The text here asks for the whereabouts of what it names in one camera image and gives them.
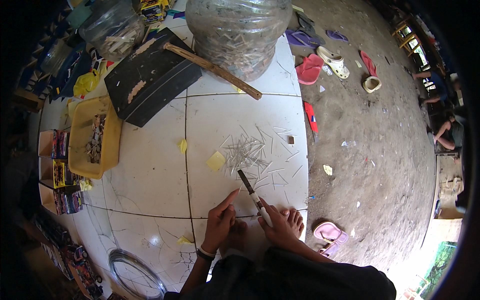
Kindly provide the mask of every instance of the purple flip-flop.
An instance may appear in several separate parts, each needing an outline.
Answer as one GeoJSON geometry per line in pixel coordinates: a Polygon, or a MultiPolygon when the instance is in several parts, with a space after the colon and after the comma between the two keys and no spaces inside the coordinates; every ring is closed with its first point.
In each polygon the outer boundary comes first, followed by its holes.
{"type": "Polygon", "coordinates": [[[337,41],[344,41],[348,43],[348,38],[341,34],[338,30],[331,31],[327,30],[327,36],[331,39],[337,40],[337,41]]]}
{"type": "Polygon", "coordinates": [[[321,46],[322,43],[313,37],[308,36],[303,31],[293,31],[290,29],[285,30],[287,35],[288,43],[295,46],[309,47],[316,49],[318,46],[321,46]]]}

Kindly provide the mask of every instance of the wooden stick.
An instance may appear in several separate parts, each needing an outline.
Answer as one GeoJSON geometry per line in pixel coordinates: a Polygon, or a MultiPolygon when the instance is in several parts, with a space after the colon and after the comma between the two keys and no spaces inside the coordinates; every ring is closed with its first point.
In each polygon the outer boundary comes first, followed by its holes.
{"type": "Polygon", "coordinates": [[[171,43],[167,42],[163,45],[163,49],[170,50],[172,52],[177,53],[178,55],[188,59],[191,62],[196,63],[200,67],[206,69],[207,71],[212,72],[213,74],[225,79],[226,81],[230,82],[234,86],[238,87],[240,90],[244,91],[245,93],[252,96],[255,100],[259,100],[262,97],[262,93],[242,81],[241,79],[233,76],[228,71],[220,68],[219,66],[212,64],[211,62],[188,52],[185,49],[172,45],[171,43]]]}

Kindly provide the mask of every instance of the foot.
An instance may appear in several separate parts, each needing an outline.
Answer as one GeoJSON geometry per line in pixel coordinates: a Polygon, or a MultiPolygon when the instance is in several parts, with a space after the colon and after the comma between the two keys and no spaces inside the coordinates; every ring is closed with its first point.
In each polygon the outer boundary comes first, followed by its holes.
{"type": "Polygon", "coordinates": [[[232,227],[230,227],[230,231],[228,232],[227,239],[223,241],[220,245],[220,255],[222,257],[225,256],[225,253],[228,249],[233,248],[240,251],[245,250],[245,241],[247,237],[247,229],[248,225],[245,222],[238,222],[235,220],[235,223],[232,227]]]}
{"type": "Polygon", "coordinates": [[[287,219],[287,223],[292,228],[293,234],[297,237],[297,239],[299,239],[303,229],[305,228],[305,225],[303,224],[303,217],[301,216],[300,212],[298,212],[295,208],[291,208],[290,210],[284,209],[281,213],[285,219],[287,219]]]}

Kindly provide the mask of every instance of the white tile floor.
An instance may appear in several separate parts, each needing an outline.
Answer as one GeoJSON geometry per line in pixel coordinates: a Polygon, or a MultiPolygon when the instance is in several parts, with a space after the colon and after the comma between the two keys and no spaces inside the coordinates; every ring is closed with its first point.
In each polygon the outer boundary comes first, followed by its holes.
{"type": "MultiPolygon", "coordinates": [[[[186,0],[178,0],[173,9],[185,10],[186,0]]],[[[189,46],[192,34],[184,19],[167,16],[164,24],[189,46]]],[[[257,101],[238,94],[208,74],[158,112],[143,128],[124,123],[120,138],[119,163],[93,180],[86,194],[84,209],[73,215],[55,216],[84,245],[91,261],[103,277],[104,296],[111,291],[132,298],[113,279],[108,254],[120,248],[132,252],[157,273],[168,290],[180,291],[196,259],[196,247],[204,238],[208,210],[222,201],[230,191],[240,187],[236,176],[213,172],[205,161],[215,152],[226,154],[220,144],[229,135],[243,133],[260,139],[256,126],[266,137],[265,160],[273,162],[269,170],[284,169],[269,176],[270,183],[257,191],[270,204],[294,206],[306,222],[308,198],[308,161],[305,120],[300,87],[294,70],[288,42],[282,36],[276,44],[276,55],[268,70],[252,86],[264,93],[257,101]],[[281,130],[292,130],[295,145],[289,146],[281,130]],[[188,148],[181,154],[177,143],[187,139],[188,148]],[[299,152],[288,162],[286,159],[299,152]],[[288,182],[273,189],[275,183],[288,182]],[[194,245],[177,244],[180,236],[194,245]]],[[[107,94],[100,81],[88,98],[107,94]]],[[[66,101],[46,104],[40,122],[41,130],[63,129],[66,101]]],[[[256,210],[246,192],[234,201],[237,216],[249,225],[248,255],[258,261],[268,243],[256,220],[256,210]]],[[[152,283],[129,266],[116,264],[122,278],[132,289],[153,296],[152,283]]]]}

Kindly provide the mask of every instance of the bracelet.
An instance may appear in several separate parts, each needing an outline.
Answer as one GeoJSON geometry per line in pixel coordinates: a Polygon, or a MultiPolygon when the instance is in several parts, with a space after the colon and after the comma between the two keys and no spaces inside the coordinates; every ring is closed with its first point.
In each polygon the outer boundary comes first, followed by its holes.
{"type": "Polygon", "coordinates": [[[212,262],[215,259],[215,257],[206,255],[205,253],[200,251],[200,249],[197,250],[197,256],[201,257],[201,258],[203,258],[203,259],[205,259],[206,261],[209,261],[209,262],[212,262]]]}
{"type": "Polygon", "coordinates": [[[210,256],[210,257],[215,257],[215,255],[216,255],[216,253],[208,253],[208,252],[205,251],[201,246],[200,246],[200,248],[198,248],[198,250],[199,250],[201,253],[203,253],[203,254],[205,254],[205,255],[208,255],[208,256],[210,256]]]}

